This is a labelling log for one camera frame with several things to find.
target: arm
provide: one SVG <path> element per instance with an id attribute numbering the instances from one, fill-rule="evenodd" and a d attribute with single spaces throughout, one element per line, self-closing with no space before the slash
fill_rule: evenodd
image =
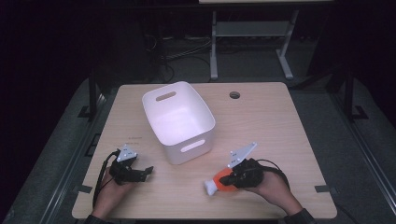
<path id="1" fill-rule="evenodd" d="M 248 188 L 246 190 L 262 196 L 268 203 L 283 209 L 288 215 L 285 217 L 285 221 L 288 224 L 316 223 L 312 216 L 297 201 L 279 175 L 272 172 L 263 172 L 263 175 L 262 182 L 256 188 Z"/>
<path id="2" fill-rule="evenodd" d="M 119 186 L 106 169 L 106 174 L 102 180 L 102 189 L 98 195 L 96 205 L 90 216 L 85 220 L 85 224 L 102 224 L 110 212 L 122 201 L 125 195 L 136 186 L 136 183 L 125 183 Z"/>

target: sleeve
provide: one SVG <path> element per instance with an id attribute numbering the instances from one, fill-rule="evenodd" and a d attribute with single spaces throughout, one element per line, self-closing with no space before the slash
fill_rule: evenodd
<path id="1" fill-rule="evenodd" d="M 308 211 L 304 208 L 301 212 L 294 214 L 293 216 L 285 217 L 285 222 L 287 224 L 317 224 L 315 219 L 309 214 Z"/>
<path id="2" fill-rule="evenodd" d="M 99 217 L 89 215 L 87 219 L 85 219 L 84 224 L 107 224 L 107 222 L 103 221 Z"/>

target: orange toy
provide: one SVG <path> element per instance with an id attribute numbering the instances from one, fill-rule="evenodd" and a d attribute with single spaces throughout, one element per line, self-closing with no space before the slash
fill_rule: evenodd
<path id="1" fill-rule="evenodd" d="M 238 190 L 238 188 L 234 185 L 230 185 L 230 186 L 224 186 L 223 184 L 221 184 L 219 182 L 219 180 L 226 176 L 229 175 L 233 170 L 231 168 L 224 168 L 222 169 L 220 172 L 218 172 L 217 174 L 215 174 L 215 176 L 213 177 L 213 179 L 211 180 L 206 180 L 205 181 L 205 188 L 207 191 L 208 195 L 213 195 L 217 190 L 219 191 L 235 191 Z"/>

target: hand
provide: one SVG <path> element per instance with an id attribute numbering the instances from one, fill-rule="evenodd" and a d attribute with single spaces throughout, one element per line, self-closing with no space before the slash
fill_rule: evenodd
<path id="1" fill-rule="evenodd" d="M 289 190 L 282 177 L 273 172 L 263 172 L 262 182 L 256 188 L 245 190 L 262 196 L 268 203 L 282 208 L 288 216 L 303 210 L 301 204 Z"/>
<path id="2" fill-rule="evenodd" d="M 96 200 L 91 215 L 105 220 L 108 214 L 122 201 L 125 195 L 136 186 L 137 183 L 125 183 L 118 185 L 112 179 L 109 168 L 106 168 L 105 176 L 102 180 L 102 189 Z"/>

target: table leg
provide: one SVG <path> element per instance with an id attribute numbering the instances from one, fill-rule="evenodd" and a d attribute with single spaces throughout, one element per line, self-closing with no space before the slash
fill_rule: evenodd
<path id="1" fill-rule="evenodd" d="M 218 59 L 216 57 L 216 11 L 212 19 L 212 50 L 210 52 L 210 79 L 218 79 Z"/>
<path id="2" fill-rule="evenodd" d="M 276 50 L 277 58 L 280 61 L 280 64 L 283 69 L 283 73 L 285 74 L 286 79 L 293 79 L 293 74 L 290 70 L 288 61 L 286 60 L 286 51 L 288 50 L 289 42 L 291 39 L 291 35 L 293 34 L 294 25 L 297 21 L 299 10 L 294 10 L 291 19 L 288 25 L 288 29 L 285 35 L 285 42 L 282 45 L 282 48 Z"/>

